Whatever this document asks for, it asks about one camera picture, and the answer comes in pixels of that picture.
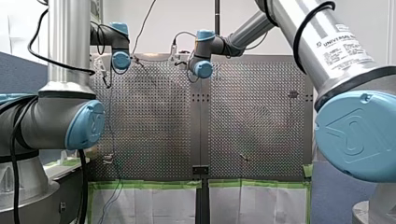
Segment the black cable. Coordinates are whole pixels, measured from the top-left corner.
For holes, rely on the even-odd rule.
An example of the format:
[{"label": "black cable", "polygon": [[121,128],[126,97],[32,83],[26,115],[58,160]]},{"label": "black cable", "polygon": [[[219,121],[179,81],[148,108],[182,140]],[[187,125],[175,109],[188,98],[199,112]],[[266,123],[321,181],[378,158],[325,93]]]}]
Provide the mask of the black cable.
[{"label": "black cable", "polygon": [[143,20],[143,24],[142,24],[142,28],[140,29],[140,33],[137,36],[136,41],[134,42],[134,50],[132,51],[132,55],[134,55],[134,52],[136,51],[137,43],[139,41],[139,37],[143,34],[143,30],[145,29],[146,21],[149,18],[149,14],[151,13],[151,10],[153,9],[155,2],[157,2],[157,0],[153,0],[152,1],[151,6],[150,6],[150,8],[148,10],[148,14],[146,15],[146,18]]},{"label": "black cable", "polygon": [[255,46],[253,46],[253,47],[251,47],[251,48],[245,49],[245,50],[251,50],[251,49],[257,48],[260,44],[262,44],[262,42],[264,42],[264,40],[265,40],[265,38],[266,38],[267,36],[268,36],[268,32],[265,33],[264,37],[262,38],[262,40],[261,40],[257,45],[255,45]]},{"label": "black cable", "polygon": [[43,6],[48,6],[49,4],[48,4],[48,1],[45,1],[44,0],[44,2],[41,2],[40,0],[37,0],[37,2],[39,3],[39,4],[41,4],[41,5],[43,5]]},{"label": "black cable", "polygon": [[274,26],[279,26],[277,22],[271,17],[270,8],[268,7],[268,0],[262,0],[264,2],[264,12],[267,15],[268,21]]},{"label": "black cable", "polygon": [[197,37],[197,36],[196,36],[195,34],[193,34],[193,33],[190,33],[190,32],[188,32],[188,31],[182,31],[182,32],[178,33],[177,35],[175,35],[175,38],[174,38],[174,41],[173,41],[173,45],[176,45],[176,44],[177,44],[176,41],[177,41],[177,38],[178,38],[180,35],[190,35],[190,36],[193,36],[193,37]]},{"label": "black cable", "polygon": [[34,96],[27,105],[24,106],[24,109],[19,114],[17,121],[14,124],[14,129],[12,130],[12,134],[10,136],[10,154],[12,160],[12,169],[14,173],[14,223],[20,224],[20,211],[19,211],[19,203],[20,203],[20,174],[18,169],[18,162],[17,162],[17,155],[15,152],[15,140],[16,140],[16,133],[21,127],[21,122],[26,115],[27,111],[29,110],[30,106],[37,100],[37,96]]},{"label": "black cable", "polygon": [[306,15],[305,19],[301,23],[300,27],[297,29],[296,35],[294,37],[294,43],[293,43],[293,57],[294,61],[297,63],[297,66],[300,68],[302,72],[305,73],[305,70],[303,68],[303,65],[301,64],[300,56],[299,56],[299,47],[300,47],[300,40],[303,35],[303,31],[306,27],[306,25],[311,22],[311,20],[322,10],[324,9],[332,9],[335,10],[335,3],[332,1],[327,1],[319,6],[317,6],[315,9],[310,11],[308,15]]},{"label": "black cable", "polygon": [[[122,183],[122,179],[120,176],[120,167],[117,165],[116,163],[116,136],[115,133],[113,131],[113,127],[111,125],[111,114],[112,114],[112,99],[113,99],[113,88],[111,88],[110,90],[110,95],[109,95],[109,101],[108,101],[108,110],[107,110],[107,114],[108,114],[108,118],[107,118],[107,127],[110,131],[111,134],[111,139],[112,139],[112,150],[113,150],[113,155],[115,156],[115,160],[113,161],[114,163],[114,168],[116,169],[116,173],[119,179],[119,182],[116,186],[116,188],[113,191],[113,194],[111,195],[111,197],[107,200],[107,202],[105,203],[105,205],[102,208],[102,215],[101,218],[98,221],[98,224],[102,224],[104,222],[105,216],[106,216],[106,210],[107,208],[113,204],[119,197],[120,197],[120,193],[122,192],[123,189],[123,183]],[[118,195],[113,199],[113,197],[116,195],[117,189],[119,188],[119,186],[121,185],[120,191],[118,193]]]},{"label": "black cable", "polygon": [[191,80],[189,72],[190,72],[189,70],[187,70],[187,72],[186,72],[186,76],[189,79],[189,82],[190,83],[196,83],[199,80],[199,77],[197,77],[197,79],[195,79],[195,80]]},{"label": "black cable", "polygon": [[[94,21],[91,21],[91,23],[93,23],[93,24],[95,24],[96,25],[96,27],[97,27],[97,29],[96,29],[96,38],[98,39],[98,44],[96,45],[96,49],[97,49],[97,51],[98,51],[98,54],[99,55],[102,55],[103,53],[105,53],[105,48],[106,48],[106,41],[105,41],[105,32],[103,31],[103,29],[102,29],[102,27],[98,24],[98,23],[96,23],[96,22],[94,22]],[[101,37],[99,36],[99,31],[100,31],[100,33],[102,34],[102,40],[103,40],[103,44],[101,43],[102,42],[102,40],[101,40]]]},{"label": "black cable", "polygon": [[41,22],[43,21],[43,18],[44,18],[44,16],[48,13],[48,11],[49,11],[49,10],[46,9],[46,10],[41,14],[40,19],[38,20],[38,25],[37,25],[37,29],[35,30],[35,35],[33,36],[32,40],[30,41],[30,43],[29,43],[29,45],[28,45],[28,47],[27,47],[27,49],[29,50],[29,52],[30,52],[31,54],[35,55],[37,58],[39,58],[39,59],[41,59],[41,60],[43,60],[43,61],[46,61],[47,63],[53,63],[53,64],[55,64],[55,65],[58,65],[58,66],[62,67],[62,68],[65,68],[65,69],[70,69],[70,70],[85,72],[85,73],[90,74],[90,76],[95,75],[95,71],[93,71],[93,70],[91,70],[91,69],[77,68],[77,67],[70,66],[70,65],[67,65],[67,64],[64,64],[64,63],[58,63],[58,62],[55,62],[55,61],[53,61],[53,60],[51,60],[51,59],[48,59],[48,58],[46,58],[46,57],[43,57],[43,56],[41,56],[41,55],[35,53],[35,52],[32,50],[32,45],[33,45],[33,43],[35,43],[35,40],[37,39],[38,33],[40,32]]},{"label": "black cable", "polygon": [[113,60],[110,59],[110,72],[111,72],[111,70],[113,70],[117,75],[124,75],[126,72],[128,72],[128,69],[129,68],[127,68],[127,69],[125,69],[125,70],[123,70],[122,72],[119,73],[116,70],[116,68],[113,66]]},{"label": "black cable", "polygon": [[87,216],[87,208],[88,208],[87,162],[85,161],[84,149],[79,149],[78,154],[81,160],[81,170],[82,170],[82,204],[81,204],[81,212],[79,216],[79,224],[84,224],[85,217]]}]

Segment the black clamp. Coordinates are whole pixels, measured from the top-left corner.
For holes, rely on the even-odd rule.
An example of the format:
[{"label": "black clamp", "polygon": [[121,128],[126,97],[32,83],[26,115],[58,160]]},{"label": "black clamp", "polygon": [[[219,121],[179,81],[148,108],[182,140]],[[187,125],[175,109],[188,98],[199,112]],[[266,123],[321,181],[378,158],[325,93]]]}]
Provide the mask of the black clamp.
[{"label": "black clamp", "polygon": [[209,166],[207,166],[207,165],[192,166],[192,174],[193,175],[209,175]]}]

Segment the metal post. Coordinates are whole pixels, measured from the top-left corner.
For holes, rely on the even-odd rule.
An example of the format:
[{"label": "metal post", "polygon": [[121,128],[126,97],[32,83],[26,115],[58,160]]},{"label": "metal post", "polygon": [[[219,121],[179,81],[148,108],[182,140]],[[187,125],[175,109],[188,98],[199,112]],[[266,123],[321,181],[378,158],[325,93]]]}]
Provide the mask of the metal post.
[{"label": "metal post", "polygon": [[265,13],[258,11],[230,36],[230,42],[234,47],[244,49],[272,28],[274,25],[268,21]]},{"label": "metal post", "polygon": [[[90,0],[49,0],[49,58],[90,68]],[[94,94],[87,73],[49,64],[49,82],[40,90]]]},{"label": "metal post", "polygon": [[215,32],[220,35],[220,0],[215,0]]}]

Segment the silver robot arm segment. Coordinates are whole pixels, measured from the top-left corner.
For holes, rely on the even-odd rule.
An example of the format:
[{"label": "silver robot arm segment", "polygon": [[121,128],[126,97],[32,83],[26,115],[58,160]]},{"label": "silver robot arm segment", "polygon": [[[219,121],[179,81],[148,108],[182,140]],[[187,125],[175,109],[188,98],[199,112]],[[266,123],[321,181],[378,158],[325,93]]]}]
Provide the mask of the silver robot arm segment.
[{"label": "silver robot arm segment", "polygon": [[242,56],[247,46],[270,31],[274,25],[267,20],[265,13],[258,11],[238,30],[227,37],[215,35],[213,31],[197,32],[195,50],[189,61],[189,69],[200,78],[211,77],[212,54],[229,57]]},{"label": "silver robot arm segment", "polygon": [[256,0],[265,13],[227,38],[197,34],[190,70],[208,78],[211,54],[240,56],[278,26],[299,68],[318,92],[316,141],[340,171],[371,182],[396,182],[396,67],[378,64],[322,0]]}]

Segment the pegboard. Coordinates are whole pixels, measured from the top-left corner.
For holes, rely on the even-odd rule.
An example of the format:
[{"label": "pegboard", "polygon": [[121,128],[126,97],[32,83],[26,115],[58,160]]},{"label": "pegboard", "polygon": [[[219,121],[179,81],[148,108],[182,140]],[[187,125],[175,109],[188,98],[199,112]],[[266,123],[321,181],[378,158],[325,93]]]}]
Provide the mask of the pegboard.
[{"label": "pegboard", "polygon": [[[100,74],[92,79],[107,113],[92,179],[117,178],[116,166],[124,179],[191,179],[190,82],[167,63],[142,64],[113,74],[112,89]],[[111,154],[116,166],[103,162]]]},{"label": "pegboard", "polygon": [[289,57],[216,63],[210,95],[209,178],[304,177],[312,86]]},{"label": "pegboard", "polygon": [[290,56],[213,62],[213,77],[193,84],[168,62],[135,63],[114,76],[112,90],[95,76],[92,87],[108,118],[92,179],[117,178],[115,166],[103,162],[113,145],[125,179],[192,179],[197,156],[209,165],[209,178],[304,178],[312,140],[307,76]]}]

